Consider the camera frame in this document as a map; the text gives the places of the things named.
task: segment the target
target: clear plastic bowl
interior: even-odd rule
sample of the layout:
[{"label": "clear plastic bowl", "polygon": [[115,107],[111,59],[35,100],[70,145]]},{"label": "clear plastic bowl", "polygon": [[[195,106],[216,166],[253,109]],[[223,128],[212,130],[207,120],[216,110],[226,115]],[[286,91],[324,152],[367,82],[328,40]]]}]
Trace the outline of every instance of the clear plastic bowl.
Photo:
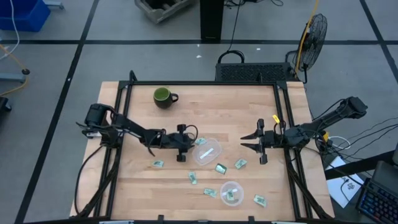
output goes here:
[{"label": "clear plastic bowl", "polygon": [[223,148],[216,139],[206,139],[206,143],[193,149],[192,156],[197,164],[203,166],[216,159],[222,151]]},{"label": "clear plastic bowl", "polygon": [[[226,194],[228,189],[232,189],[234,193],[234,200],[227,200]],[[228,181],[221,186],[220,190],[221,200],[229,206],[238,206],[243,201],[243,188],[235,181]]]}]

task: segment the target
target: mug handle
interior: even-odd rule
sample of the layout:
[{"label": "mug handle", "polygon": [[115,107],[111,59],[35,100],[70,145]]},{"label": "mug handle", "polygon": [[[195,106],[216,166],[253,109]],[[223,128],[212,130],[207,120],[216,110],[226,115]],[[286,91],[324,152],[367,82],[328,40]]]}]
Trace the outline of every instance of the mug handle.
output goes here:
[{"label": "mug handle", "polygon": [[177,94],[172,93],[172,94],[170,94],[170,95],[172,96],[172,101],[173,101],[173,103],[175,103],[175,102],[178,101],[178,95],[177,95]]}]

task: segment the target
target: blue bin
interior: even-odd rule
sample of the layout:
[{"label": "blue bin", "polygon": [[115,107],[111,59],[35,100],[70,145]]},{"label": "blue bin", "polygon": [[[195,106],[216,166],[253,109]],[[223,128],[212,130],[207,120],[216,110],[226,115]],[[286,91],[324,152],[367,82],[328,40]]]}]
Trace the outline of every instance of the blue bin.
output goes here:
[{"label": "blue bin", "polygon": [[[38,32],[50,15],[43,0],[12,0],[14,20],[18,31]],[[10,0],[0,0],[0,29],[14,30]]]}]

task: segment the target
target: wooden table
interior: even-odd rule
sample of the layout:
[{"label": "wooden table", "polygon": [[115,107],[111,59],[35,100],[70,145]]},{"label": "wooden table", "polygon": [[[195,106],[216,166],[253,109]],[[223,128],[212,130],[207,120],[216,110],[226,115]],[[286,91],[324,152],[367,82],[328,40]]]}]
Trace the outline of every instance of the wooden table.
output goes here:
[{"label": "wooden table", "polygon": [[[104,82],[98,102],[113,106],[117,86],[117,82]],[[294,220],[283,150],[267,149],[268,163],[260,165],[259,154],[240,145],[240,137],[253,133],[259,118],[265,121],[264,130],[272,129],[275,123],[272,115],[277,113],[272,87],[167,86],[180,96],[168,110],[158,109],[153,102],[152,95],[158,87],[133,86],[128,118],[148,129],[165,128],[168,133],[176,132],[178,124],[194,124],[199,129],[199,138],[216,138],[223,152],[208,165],[199,166],[190,150],[187,161],[179,163],[176,161],[177,150],[153,149],[156,157],[152,157],[138,139],[125,135],[112,219],[156,220],[158,215],[164,215],[166,220],[248,220],[248,216],[254,216],[257,221]],[[288,83],[288,88],[295,123],[310,122],[302,83]],[[280,97],[286,116],[282,92]],[[99,138],[88,140],[85,158],[99,143]],[[313,143],[309,146],[316,149]],[[80,209],[98,188],[104,152],[103,149],[95,155],[81,174],[78,190]],[[319,155],[310,150],[303,150],[301,155],[308,189],[333,216]],[[234,167],[239,158],[248,161],[241,170]],[[151,164],[155,160],[163,160],[164,167],[153,167]],[[225,175],[214,171],[217,163],[228,168]],[[191,170],[196,172],[196,185],[188,179]],[[237,181],[244,189],[244,200],[237,207],[229,207],[220,199],[220,187],[229,180]],[[217,198],[204,195],[204,188],[216,189],[219,192]],[[302,195],[299,190],[297,192],[301,216],[304,217]],[[265,196],[268,201],[266,208],[254,203],[255,194]],[[108,192],[104,194],[101,214],[105,213],[107,199]]]}]

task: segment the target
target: concrete floor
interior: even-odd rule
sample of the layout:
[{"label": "concrete floor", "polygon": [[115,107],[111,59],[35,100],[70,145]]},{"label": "concrete floor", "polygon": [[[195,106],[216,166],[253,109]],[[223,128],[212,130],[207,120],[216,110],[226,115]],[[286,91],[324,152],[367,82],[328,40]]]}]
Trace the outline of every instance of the concrete floor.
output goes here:
[{"label": "concrete floor", "polygon": [[[64,11],[52,13],[38,33],[21,32],[22,40],[43,41],[21,44],[15,55],[32,71],[27,87],[9,95],[13,111],[0,126],[0,217],[13,223],[27,184],[43,146],[55,107],[78,47],[94,0],[64,0]],[[284,0],[277,7],[265,0],[245,4],[239,13],[235,38],[239,40],[299,40],[315,0]],[[384,40],[398,40],[395,0],[366,0]],[[359,0],[320,0],[318,13],[328,19],[327,40],[377,40],[378,42],[325,45],[309,71],[307,98],[315,116],[332,103],[348,96],[360,97],[368,113],[360,120],[340,122],[329,129],[331,135],[353,136],[372,125],[398,115],[397,80],[382,51],[380,40],[368,21]],[[231,38],[236,8],[224,10],[222,39]],[[132,0],[99,0],[87,40],[198,40],[199,5],[159,25],[151,23]],[[3,40],[14,40],[12,31],[0,30]],[[75,121],[82,121],[87,108],[96,102],[101,82],[125,80],[134,70],[139,80],[214,80],[215,63],[225,44],[86,44],[80,55],[63,106],[43,171],[37,183],[25,222],[67,218],[74,185],[81,165],[86,139]],[[236,44],[247,62],[281,62],[296,45]],[[388,45],[398,60],[398,46]],[[238,62],[226,57],[224,62]],[[7,58],[0,61],[0,72],[19,72]],[[0,90],[17,86],[0,83]],[[395,148],[397,131],[357,153],[369,157]],[[347,154],[374,138],[364,139]],[[352,218],[336,207],[338,217]]]}]

